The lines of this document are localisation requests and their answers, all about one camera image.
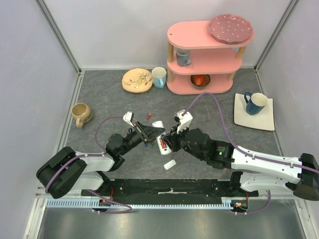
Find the white remote control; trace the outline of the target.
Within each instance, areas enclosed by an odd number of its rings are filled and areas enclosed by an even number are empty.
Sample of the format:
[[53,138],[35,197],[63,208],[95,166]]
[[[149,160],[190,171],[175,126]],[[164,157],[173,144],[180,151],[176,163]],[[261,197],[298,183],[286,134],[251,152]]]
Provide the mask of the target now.
[[[153,127],[160,127],[160,128],[164,128],[164,125],[162,123],[161,120],[158,120],[158,121],[155,121],[152,123],[152,126]],[[159,150],[160,150],[160,153],[161,155],[168,155],[171,153],[171,149],[168,147],[168,145],[164,142],[163,140],[163,136],[166,134],[166,131],[164,131],[163,133],[161,133],[160,136],[158,136],[156,138],[156,141],[158,143],[158,146],[159,146]]]

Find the white battery cover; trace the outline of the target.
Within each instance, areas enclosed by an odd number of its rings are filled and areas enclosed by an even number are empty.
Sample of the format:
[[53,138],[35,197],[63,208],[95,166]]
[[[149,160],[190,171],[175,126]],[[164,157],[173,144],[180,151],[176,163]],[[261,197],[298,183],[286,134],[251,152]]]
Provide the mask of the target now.
[[165,170],[169,170],[176,165],[176,161],[173,159],[164,165]]

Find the red yellow battery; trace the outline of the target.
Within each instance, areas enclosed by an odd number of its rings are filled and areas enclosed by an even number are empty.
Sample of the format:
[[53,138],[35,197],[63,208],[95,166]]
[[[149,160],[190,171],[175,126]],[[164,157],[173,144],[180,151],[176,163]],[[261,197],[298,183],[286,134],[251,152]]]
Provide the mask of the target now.
[[160,139],[160,143],[161,143],[162,148],[165,149],[166,145],[165,145],[165,143],[164,143],[164,141],[162,139]]

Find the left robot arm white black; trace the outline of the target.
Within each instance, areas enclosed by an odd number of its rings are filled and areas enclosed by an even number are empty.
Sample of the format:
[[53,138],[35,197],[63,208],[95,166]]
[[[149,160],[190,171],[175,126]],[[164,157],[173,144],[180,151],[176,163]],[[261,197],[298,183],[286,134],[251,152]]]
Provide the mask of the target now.
[[161,121],[146,126],[138,121],[126,137],[113,134],[102,153],[81,153],[66,146],[38,169],[37,179],[45,192],[59,199],[70,191],[93,190],[104,196],[109,192],[109,179],[104,174],[117,170],[125,161],[123,156],[140,143],[157,140],[165,128]]

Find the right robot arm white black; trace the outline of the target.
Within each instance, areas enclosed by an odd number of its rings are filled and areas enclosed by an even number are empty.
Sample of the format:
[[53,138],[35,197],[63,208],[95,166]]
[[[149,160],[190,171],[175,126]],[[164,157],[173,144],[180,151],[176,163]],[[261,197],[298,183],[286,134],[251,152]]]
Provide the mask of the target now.
[[319,165],[311,154],[280,157],[259,153],[213,140],[198,128],[187,128],[181,132],[172,128],[170,133],[162,136],[162,140],[173,152],[182,149],[213,168],[254,171],[253,176],[242,173],[240,179],[228,183],[228,190],[234,196],[245,191],[283,190],[305,200],[319,199]]

